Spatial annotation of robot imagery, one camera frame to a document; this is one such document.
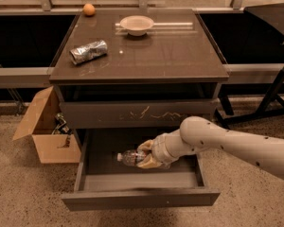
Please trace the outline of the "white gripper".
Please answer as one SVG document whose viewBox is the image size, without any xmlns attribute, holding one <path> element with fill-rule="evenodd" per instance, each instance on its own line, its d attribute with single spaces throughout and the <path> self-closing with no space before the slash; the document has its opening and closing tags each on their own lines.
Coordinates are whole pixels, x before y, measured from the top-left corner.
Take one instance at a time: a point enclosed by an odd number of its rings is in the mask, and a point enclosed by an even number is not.
<svg viewBox="0 0 284 227">
<path fill-rule="evenodd" d="M 164 165 L 169 165 L 176 161 L 176 158 L 169 152 L 169 147 L 173 143 L 174 137 L 163 133 L 153 139 L 147 140 L 138 146 L 138 150 L 151 151 L 144 160 L 136 166 L 144 169 L 157 168 Z"/>
</svg>

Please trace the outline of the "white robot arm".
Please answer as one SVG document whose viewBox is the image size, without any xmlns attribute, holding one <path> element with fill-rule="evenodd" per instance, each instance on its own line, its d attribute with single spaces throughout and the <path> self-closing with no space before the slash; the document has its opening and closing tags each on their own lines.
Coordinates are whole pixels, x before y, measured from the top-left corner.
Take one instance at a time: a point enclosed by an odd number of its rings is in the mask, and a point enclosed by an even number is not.
<svg viewBox="0 0 284 227">
<path fill-rule="evenodd" d="M 142 143 L 138 149 L 147 156 L 137 166 L 157 168 L 209 148 L 222 149 L 284 180 L 284 139 L 227 130 L 199 116 L 188 117 L 178 130 Z"/>
</svg>

